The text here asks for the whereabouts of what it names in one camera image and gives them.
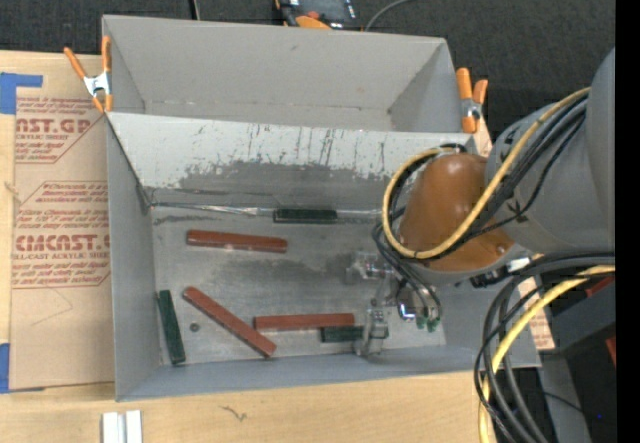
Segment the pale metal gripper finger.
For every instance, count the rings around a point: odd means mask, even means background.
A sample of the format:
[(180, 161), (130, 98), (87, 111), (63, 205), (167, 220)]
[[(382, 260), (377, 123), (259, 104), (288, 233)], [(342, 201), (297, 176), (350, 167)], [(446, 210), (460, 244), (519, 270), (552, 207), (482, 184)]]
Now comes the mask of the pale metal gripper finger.
[(358, 356), (380, 354), (389, 336), (387, 312), (384, 308), (370, 308), (367, 311), (362, 336), (355, 342)]
[(392, 273), (391, 265), (379, 253), (353, 253), (344, 272), (344, 282), (378, 280)]

